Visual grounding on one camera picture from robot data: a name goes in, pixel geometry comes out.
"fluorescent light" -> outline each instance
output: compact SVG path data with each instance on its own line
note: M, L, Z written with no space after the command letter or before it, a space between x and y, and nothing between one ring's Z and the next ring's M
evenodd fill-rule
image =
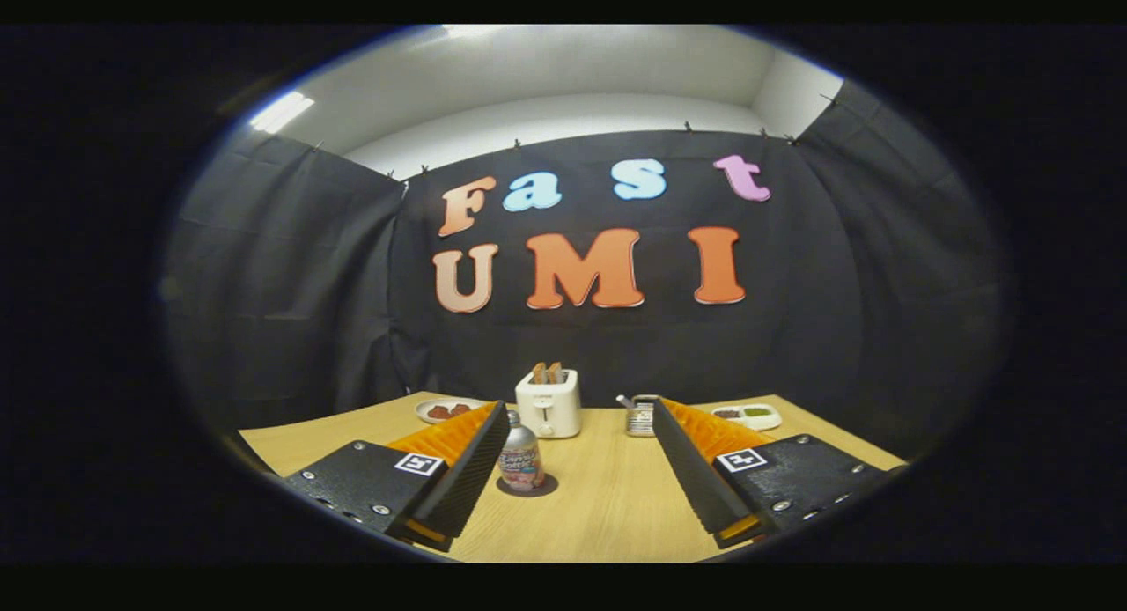
M250 126L259 132L276 134L282 126L296 118L298 114L309 109L312 105L313 98L305 98L302 94L293 90L251 118Z
M494 25L486 25L486 24L467 24L467 25L461 25L461 24L443 24L442 28L444 30L446 30L446 34L450 37L477 37L477 36L480 36L480 34L488 34L488 33L491 33L491 30L499 30L502 28L512 28L512 26L514 26L514 25L513 24L500 24L500 25L498 25L498 24L494 24Z

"plate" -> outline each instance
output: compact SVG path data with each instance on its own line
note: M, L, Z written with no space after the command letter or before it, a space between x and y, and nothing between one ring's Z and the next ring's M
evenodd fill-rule
M427 424L442 424L443 422L446 422L446 419L435 419L434 417L429 417L427 413L429 413L434 407L446 407L446 410L452 410L458 405L465 405L470 407L470 410L472 410L478 407L482 407L486 404L481 400L471 400L469 398L435 398L416 405L415 415L418 415L418 418L423 419L423 422L426 422Z
M769 411L767 415L756 415L748 416L744 414L745 409L763 409ZM782 423L782 416L779 411L771 405L744 405L744 406L727 406L727 407L716 407L712 409L712 415L716 415L721 410L736 410L739 413L739 417L726 417L728 422L735 422L736 424L743 424L744 426L751 428L752 431L769 431L771 428L778 427Z

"ceiling light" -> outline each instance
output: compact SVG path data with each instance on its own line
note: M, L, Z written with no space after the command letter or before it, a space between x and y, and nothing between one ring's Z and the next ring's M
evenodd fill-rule
M305 98L302 94L293 90L251 118L250 126L259 132L276 134L282 126L296 118L298 114L309 109L312 105L313 98Z

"can label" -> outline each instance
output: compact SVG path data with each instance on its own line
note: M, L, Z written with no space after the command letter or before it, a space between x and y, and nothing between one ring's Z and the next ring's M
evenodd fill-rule
M627 411L627 434L640 436L654 435L653 405L640 405Z
M525 449L503 450L497 459L500 477L514 490L530 492L544 482L544 468L540 463L540 449L535 444Z

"wooden table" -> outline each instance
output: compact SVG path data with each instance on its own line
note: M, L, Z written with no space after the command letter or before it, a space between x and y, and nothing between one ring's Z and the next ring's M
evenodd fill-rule
M415 405L440 397L449 396L414 393L240 434L285 477L353 440L383 444L426 428L429 425L415 416ZM904 463L778 396L694 407L754 402L770 404L782 415L781 426L764 432L775 440L806 433L881 470ZM694 563L747 544L722 551L716 547L658 441L625 434L625 409L582 410L578 435L540 441L544 470L559 481L554 492L532 498L507 495L496 486L495 467L462 535L449 554L435 554L467 563Z

